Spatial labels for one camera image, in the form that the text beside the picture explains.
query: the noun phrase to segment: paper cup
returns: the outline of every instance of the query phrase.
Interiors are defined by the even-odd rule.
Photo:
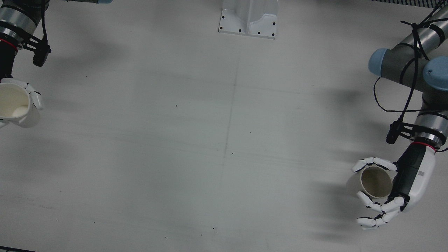
[[[355,197],[362,191],[372,199],[381,199],[391,193],[392,180],[383,168],[368,166],[350,177],[346,186],[349,194]]]
[[[31,95],[15,83],[0,83],[0,127],[8,122],[30,128],[39,122],[40,114]]]

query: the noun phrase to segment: table surface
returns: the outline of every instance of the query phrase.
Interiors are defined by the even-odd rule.
[[[446,251],[446,154],[420,203],[381,230],[361,231],[355,219],[376,214],[345,191],[358,159],[395,161],[409,144],[385,143],[398,114],[376,105],[367,62],[430,9],[281,0],[272,40],[219,33],[221,4],[51,2],[45,66],[23,50],[13,69],[46,109],[33,128],[1,129],[0,246]],[[388,109],[409,93],[377,90]]]

